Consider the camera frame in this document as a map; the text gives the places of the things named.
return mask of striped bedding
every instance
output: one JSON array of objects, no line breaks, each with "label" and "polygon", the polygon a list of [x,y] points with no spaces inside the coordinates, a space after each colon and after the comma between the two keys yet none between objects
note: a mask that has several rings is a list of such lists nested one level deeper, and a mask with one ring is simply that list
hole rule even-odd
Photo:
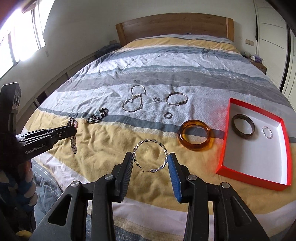
[{"label": "striped bedding", "polygon": [[[130,113],[121,105],[131,97],[134,84],[143,85],[146,95],[142,97],[143,108]],[[171,92],[186,93],[187,104],[166,104],[165,98]],[[161,101],[153,102],[154,97]],[[296,113],[269,78],[224,38],[164,35],[137,39],[81,69],[40,105],[25,128],[55,128],[66,125],[69,117],[77,118],[77,154],[72,153],[70,140],[66,139],[36,157],[63,190],[73,180],[96,181],[121,163],[125,153],[140,140],[156,139],[205,182],[229,182],[271,237],[296,218],[296,178],[291,187],[278,192],[215,174],[229,98],[246,101],[284,119],[295,173]],[[128,103],[131,109],[138,105],[139,99]],[[87,124],[84,118],[102,107],[109,110],[103,121]],[[173,117],[164,119],[165,112],[171,112]],[[210,149],[194,152],[178,142],[178,128],[189,119],[201,120],[213,129],[215,141]],[[204,138],[198,129],[190,135],[194,140]],[[164,154],[157,144],[143,144],[137,157],[139,164],[150,170],[160,166]],[[127,197],[123,203],[113,204],[116,230],[121,230],[116,233],[117,239],[183,240],[187,208],[174,198],[167,168],[139,173],[134,165]],[[213,240],[212,207],[209,212]]]}]

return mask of wall socket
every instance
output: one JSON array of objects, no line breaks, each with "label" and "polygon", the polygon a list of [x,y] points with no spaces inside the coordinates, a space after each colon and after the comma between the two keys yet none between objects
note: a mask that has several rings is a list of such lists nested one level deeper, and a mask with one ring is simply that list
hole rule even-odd
[{"label": "wall socket", "polygon": [[116,44],[116,43],[117,43],[116,39],[109,41],[109,44]]},{"label": "wall socket", "polygon": [[246,44],[254,46],[254,42],[248,39],[246,39]]}]

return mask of amber bangle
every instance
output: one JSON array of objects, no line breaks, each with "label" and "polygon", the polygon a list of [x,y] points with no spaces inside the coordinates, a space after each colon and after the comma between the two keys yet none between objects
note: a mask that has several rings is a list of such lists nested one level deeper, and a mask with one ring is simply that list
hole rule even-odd
[{"label": "amber bangle", "polygon": [[[203,143],[192,144],[192,143],[186,141],[183,138],[185,129],[189,128],[189,127],[192,127],[192,126],[200,126],[207,133],[207,139]],[[179,131],[178,131],[178,138],[179,138],[179,141],[181,142],[181,144],[183,146],[185,146],[187,149],[189,149],[189,150],[200,150],[200,149],[204,148],[205,146],[207,146],[210,143],[210,140],[211,140],[210,131],[211,131],[210,128],[204,122],[202,122],[200,120],[188,120],[188,121],[185,121],[180,126]]]}]

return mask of window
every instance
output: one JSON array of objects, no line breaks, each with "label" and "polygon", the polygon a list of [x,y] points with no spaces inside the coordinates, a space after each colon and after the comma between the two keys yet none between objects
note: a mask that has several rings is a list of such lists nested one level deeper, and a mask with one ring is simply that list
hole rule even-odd
[{"label": "window", "polygon": [[8,44],[8,34],[0,43],[0,78],[13,66]]},{"label": "window", "polygon": [[19,61],[45,47],[43,32],[54,0],[37,0],[27,11],[16,10],[0,29],[0,78]]}]

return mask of silver bracelet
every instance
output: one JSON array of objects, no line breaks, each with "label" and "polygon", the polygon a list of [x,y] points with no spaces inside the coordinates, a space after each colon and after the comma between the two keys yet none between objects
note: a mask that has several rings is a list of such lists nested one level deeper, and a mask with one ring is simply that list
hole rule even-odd
[{"label": "silver bracelet", "polygon": [[[68,121],[67,126],[74,126],[76,129],[78,127],[78,122],[74,117],[70,117],[70,120]],[[71,144],[71,149],[74,154],[77,154],[77,145],[76,145],[76,137],[72,136],[70,137],[70,144]]]},{"label": "silver bracelet", "polygon": [[[140,93],[140,94],[134,94],[133,93],[133,88],[136,87],[136,86],[142,87],[144,89],[144,91],[142,93]],[[128,111],[128,112],[135,112],[137,110],[142,109],[142,107],[143,107],[142,95],[146,94],[145,87],[143,85],[138,85],[138,84],[137,85],[133,85],[131,87],[131,94],[132,94],[132,97],[122,103],[122,109],[124,109],[125,111]],[[134,99],[137,99],[137,98],[140,98],[140,105],[135,110],[127,110],[126,108],[124,108],[124,105],[126,105],[130,100],[134,100]]]},{"label": "silver bracelet", "polygon": [[[269,132],[270,132],[270,136],[267,136],[266,135],[266,133],[265,133],[265,130],[269,130]],[[271,139],[272,138],[272,131],[269,129],[269,127],[267,127],[267,126],[264,126],[264,127],[262,127],[262,133],[263,133],[263,135],[266,137],[266,138],[268,138],[268,139]]]},{"label": "silver bracelet", "polygon": [[[157,169],[151,169],[150,171],[144,171],[144,169],[143,169],[143,168],[139,165],[139,163],[137,162],[137,158],[136,158],[136,150],[137,150],[138,147],[139,147],[140,145],[142,145],[144,142],[150,142],[150,141],[159,144],[159,145],[163,148],[163,151],[164,151],[164,153],[165,153],[165,161],[164,161],[164,163],[163,163],[159,168],[157,168]],[[145,140],[140,141],[140,142],[134,147],[134,149],[133,149],[133,159],[134,159],[135,164],[136,164],[138,167],[140,167],[140,168],[142,169],[142,171],[140,171],[140,172],[157,172],[157,171],[161,170],[162,168],[164,168],[165,165],[167,164],[167,162],[168,162],[168,151],[167,151],[167,149],[165,148],[165,146],[164,146],[161,142],[159,142],[159,141],[157,141],[157,140],[153,140],[153,139],[145,139]]]},{"label": "silver bracelet", "polygon": [[[184,95],[184,96],[186,97],[186,100],[183,100],[183,101],[178,102],[178,103],[169,103],[169,102],[168,102],[168,98],[169,98],[171,95]],[[183,94],[183,93],[181,93],[181,92],[173,92],[173,93],[170,93],[170,94],[166,97],[165,101],[166,101],[167,104],[170,104],[170,105],[182,105],[182,104],[186,104],[187,101],[188,101],[188,99],[189,99],[188,96],[185,95],[185,94]]]}]

